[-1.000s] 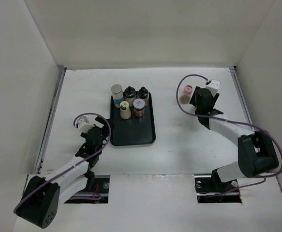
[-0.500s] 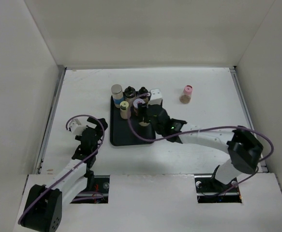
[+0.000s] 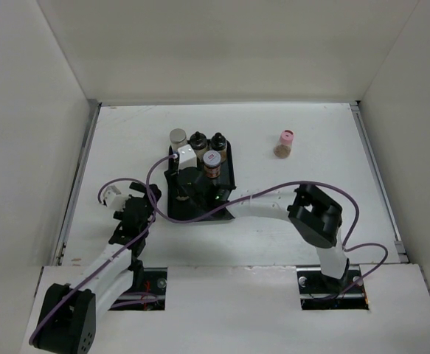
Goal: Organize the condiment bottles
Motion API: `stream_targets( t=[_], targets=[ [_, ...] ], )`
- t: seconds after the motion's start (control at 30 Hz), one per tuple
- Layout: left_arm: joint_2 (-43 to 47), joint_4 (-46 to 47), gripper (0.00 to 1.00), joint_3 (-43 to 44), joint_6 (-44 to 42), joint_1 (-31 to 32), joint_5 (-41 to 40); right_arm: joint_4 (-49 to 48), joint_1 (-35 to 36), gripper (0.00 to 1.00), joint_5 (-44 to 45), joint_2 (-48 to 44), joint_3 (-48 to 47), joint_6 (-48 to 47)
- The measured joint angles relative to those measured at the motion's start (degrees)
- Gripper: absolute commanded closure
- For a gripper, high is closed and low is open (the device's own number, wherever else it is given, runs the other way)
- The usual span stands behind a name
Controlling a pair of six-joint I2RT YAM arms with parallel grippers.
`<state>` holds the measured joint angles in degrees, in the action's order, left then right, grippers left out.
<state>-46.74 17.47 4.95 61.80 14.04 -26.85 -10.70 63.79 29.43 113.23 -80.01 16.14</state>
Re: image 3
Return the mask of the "grey clear cap spice bottle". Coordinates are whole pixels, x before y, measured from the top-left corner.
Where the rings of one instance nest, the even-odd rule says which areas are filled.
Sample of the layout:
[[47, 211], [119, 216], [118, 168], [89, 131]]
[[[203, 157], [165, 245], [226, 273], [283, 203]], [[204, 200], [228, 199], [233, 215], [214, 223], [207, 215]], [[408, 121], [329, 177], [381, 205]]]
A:
[[189, 198], [190, 197], [188, 196], [188, 194], [186, 194], [184, 192], [177, 192], [177, 194], [176, 194], [176, 200], [177, 201], [186, 201]]

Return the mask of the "black cap spice bottle front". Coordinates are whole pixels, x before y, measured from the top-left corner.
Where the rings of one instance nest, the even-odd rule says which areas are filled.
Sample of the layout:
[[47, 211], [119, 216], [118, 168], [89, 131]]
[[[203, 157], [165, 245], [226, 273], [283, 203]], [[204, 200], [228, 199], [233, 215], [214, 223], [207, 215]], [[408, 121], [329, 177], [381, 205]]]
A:
[[209, 150], [209, 143], [205, 134], [196, 131], [191, 135], [189, 144], [194, 150], [197, 158], [202, 161], [204, 154]]

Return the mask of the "silver cap blue label bottle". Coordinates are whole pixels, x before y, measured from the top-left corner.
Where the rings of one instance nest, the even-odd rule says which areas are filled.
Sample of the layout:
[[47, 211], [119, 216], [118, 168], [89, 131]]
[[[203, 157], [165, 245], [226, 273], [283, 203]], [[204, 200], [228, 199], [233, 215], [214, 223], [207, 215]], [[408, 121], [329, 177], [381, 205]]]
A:
[[184, 147], [185, 145], [188, 144], [186, 132], [181, 128], [172, 129], [172, 131], [170, 132], [169, 138], [170, 138], [170, 146], [174, 153], [176, 153], [179, 148]]

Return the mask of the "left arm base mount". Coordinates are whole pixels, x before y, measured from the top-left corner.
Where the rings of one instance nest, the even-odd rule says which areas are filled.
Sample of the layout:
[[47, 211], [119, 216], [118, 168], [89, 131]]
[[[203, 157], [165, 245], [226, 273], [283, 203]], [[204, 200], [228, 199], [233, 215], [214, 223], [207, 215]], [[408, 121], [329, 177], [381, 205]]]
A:
[[165, 310], [168, 268], [145, 267], [137, 260], [130, 270], [133, 271], [133, 285], [118, 297], [110, 310]]

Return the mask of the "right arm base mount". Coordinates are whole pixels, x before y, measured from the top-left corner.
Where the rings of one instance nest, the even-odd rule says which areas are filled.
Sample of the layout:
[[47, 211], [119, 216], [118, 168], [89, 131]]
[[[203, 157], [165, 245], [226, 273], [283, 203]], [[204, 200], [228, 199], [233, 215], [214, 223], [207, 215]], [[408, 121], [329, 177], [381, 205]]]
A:
[[319, 266], [297, 267], [297, 284], [303, 310], [368, 310], [363, 282], [355, 283], [362, 273], [350, 265], [340, 279], [328, 278]]

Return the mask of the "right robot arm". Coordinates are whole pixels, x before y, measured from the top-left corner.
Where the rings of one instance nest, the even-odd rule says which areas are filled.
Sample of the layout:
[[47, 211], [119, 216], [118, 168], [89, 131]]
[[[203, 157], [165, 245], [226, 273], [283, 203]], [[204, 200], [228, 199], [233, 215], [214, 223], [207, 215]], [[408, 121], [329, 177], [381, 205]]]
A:
[[340, 238], [342, 207], [312, 182], [287, 182], [265, 190], [242, 190], [212, 181], [195, 167], [165, 172], [167, 213], [176, 221], [269, 218], [292, 224], [316, 249], [320, 280], [328, 291], [347, 284], [348, 260]]

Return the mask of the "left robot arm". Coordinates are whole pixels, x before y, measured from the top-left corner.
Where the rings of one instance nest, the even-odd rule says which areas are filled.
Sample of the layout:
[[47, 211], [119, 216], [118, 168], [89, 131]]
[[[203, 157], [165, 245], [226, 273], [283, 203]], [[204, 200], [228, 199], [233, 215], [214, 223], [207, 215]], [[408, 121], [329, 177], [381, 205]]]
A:
[[125, 197], [115, 210], [119, 223], [100, 256], [74, 281], [46, 290], [30, 346], [49, 353], [88, 353], [97, 320], [124, 292], [142, 290], [144, 269], [138, 257], [155, 221], [152, 203], [162, 193], [155, 184], [138, 181], [130, 188], [138, 194]]

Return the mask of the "black cap spice bottle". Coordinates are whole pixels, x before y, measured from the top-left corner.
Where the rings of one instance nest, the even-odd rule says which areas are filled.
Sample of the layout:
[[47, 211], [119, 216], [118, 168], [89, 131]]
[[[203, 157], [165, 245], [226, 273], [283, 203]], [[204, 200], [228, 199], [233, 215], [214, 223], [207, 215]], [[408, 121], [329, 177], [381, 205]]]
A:
[[215, 133], [210, 139], [210, 147], [215, 151], [225, 151], [227, 149], [226, 137], [220, 133]]
[[197, 158], [202, 161], [204, 154], [209, 150], [209, 143], [205, 134], [196, 131], [191, 135], [189, 144], [194, 150]]

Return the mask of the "white lid red logo jar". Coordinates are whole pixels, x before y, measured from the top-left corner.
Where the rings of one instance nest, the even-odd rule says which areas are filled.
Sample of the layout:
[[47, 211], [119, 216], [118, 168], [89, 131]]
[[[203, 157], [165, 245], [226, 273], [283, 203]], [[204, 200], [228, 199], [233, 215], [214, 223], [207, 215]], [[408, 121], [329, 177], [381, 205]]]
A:
[[218, 151], [208, 150], [203, 156], [203, 164], [208, 178], [217, 178], [221, 174], [221, 155]]

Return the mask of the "pink cap spice bottle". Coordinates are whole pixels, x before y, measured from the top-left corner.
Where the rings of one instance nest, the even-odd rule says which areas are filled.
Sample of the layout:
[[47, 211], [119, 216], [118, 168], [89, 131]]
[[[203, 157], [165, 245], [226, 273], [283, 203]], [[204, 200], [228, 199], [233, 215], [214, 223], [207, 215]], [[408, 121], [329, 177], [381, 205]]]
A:
[[284, 130], [279, 137], [278, 143], [274, 147], [274, 155], [279, 159], [286, 159], [291, 154], [291, 148], [294, 140], [294, 132]]

